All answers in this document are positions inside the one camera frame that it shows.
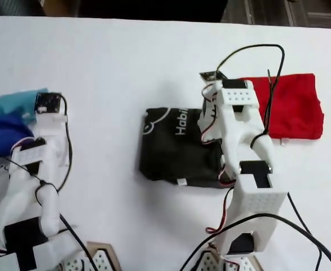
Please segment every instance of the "perforated white bracket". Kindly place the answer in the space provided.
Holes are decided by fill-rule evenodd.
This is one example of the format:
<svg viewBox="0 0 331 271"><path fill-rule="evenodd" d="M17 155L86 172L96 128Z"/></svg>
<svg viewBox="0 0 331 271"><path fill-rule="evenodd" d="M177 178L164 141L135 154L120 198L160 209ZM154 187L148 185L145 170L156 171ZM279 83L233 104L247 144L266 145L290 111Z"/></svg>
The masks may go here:
<svg viewBox="0 0 331 271"><path fill-rule="evenodd" d="M114 271L105 251L98 250L92 259L98 271ZM64 261L62 265L63 271L94 271L89 258L85 256L84 252L80 252L75 257Z"/></svg>
<svg viewBox="0 0 331 271"><path fill-rule="evenodd" d="M232 263L226 262L225 270L224 261L226 260L221 259L220 262L217 262L211 252L205 252L199 262L197 271L257 271L247 257L231 258Z"/></svg>
<svg viewBox="0 0 331 271"><path fill-rule="evenodd" d="M222 93L224 104L259 108L258 98L253 89L222 89Z"/></svg>

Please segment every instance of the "black cloth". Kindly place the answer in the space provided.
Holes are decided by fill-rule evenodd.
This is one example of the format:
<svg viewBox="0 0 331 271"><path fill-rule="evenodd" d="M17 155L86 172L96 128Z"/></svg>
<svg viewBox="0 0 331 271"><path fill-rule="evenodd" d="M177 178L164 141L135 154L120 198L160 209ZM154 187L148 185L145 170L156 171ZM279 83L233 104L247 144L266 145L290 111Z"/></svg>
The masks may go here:
<svg viewBox="0 0 331 271"><path fill-rule="evenodd" d="M201 110L147 110L140 155L140 171L150 180L224 188L218 180L222 150L219 142L201 143L197 125ZM221 182L230 181L226 174Z"/></svg>

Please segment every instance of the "white wire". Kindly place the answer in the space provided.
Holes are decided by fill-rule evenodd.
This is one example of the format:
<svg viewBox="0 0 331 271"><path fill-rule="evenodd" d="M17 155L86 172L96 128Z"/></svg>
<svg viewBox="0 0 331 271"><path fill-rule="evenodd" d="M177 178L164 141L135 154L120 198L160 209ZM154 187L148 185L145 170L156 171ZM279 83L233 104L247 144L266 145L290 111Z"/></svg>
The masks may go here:
<svg viewBox="0 0 331 271"><path fill-rule="evenodd" d="M15 144L12 145L11 150L10 150L10 153L14 150L14 148L17 147L18 144L24 142L25 140L30 140L30 139L35 140L34 137L24 137L24 138L20 139L19 141L17 141Z"/></svg>

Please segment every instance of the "white mounting plate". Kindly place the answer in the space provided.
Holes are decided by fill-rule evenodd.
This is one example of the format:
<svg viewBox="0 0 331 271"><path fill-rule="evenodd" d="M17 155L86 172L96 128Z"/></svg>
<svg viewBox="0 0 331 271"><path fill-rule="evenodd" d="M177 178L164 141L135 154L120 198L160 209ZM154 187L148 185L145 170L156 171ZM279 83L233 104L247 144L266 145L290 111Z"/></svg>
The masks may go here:
<svg viewBox="0 0 331 271"><path fill-rule="evenodd" d="M257 271L247 257L230 258L229 261L239 264L227 264L223 270L223 263L218 263L211 252L205 252L196 271Z"/></svg>
<svg viewBox="0 0 331 271"><path fill-rule="evenodd" d="M114 271L104 251L98 250L92 259L98 271ZM63 268L59 266L53 271L94 271L84 252L76 254L76 256L63 261L61 264Z"/></svg>

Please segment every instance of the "white tabletop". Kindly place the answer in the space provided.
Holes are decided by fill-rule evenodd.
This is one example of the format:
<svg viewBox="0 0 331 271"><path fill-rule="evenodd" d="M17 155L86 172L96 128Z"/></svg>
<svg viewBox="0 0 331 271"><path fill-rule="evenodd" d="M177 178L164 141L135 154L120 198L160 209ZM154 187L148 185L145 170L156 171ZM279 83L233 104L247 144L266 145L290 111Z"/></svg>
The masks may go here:
<svg viewBox="0 0 331 271"><path fill-rule="evenodd" d="M231 51L285 48L283 74L314 73L325 113L319 141L276 151L308 227L331 250L331 29L100 19L0 18L0 94L47 87L69 103L74 162L61 192L67 219L91 241L113 244L123 270L179 270L221 216L224 190L176 187L137 170L142 115L151 107L200 108L203 83ZM279 52L244 51L230 78L276 72ZM285 203L280 214L296 221ZM266 270L314 270L317 249L279 225L259 259ZM320 270L331 270L324 258Z"/></svg>

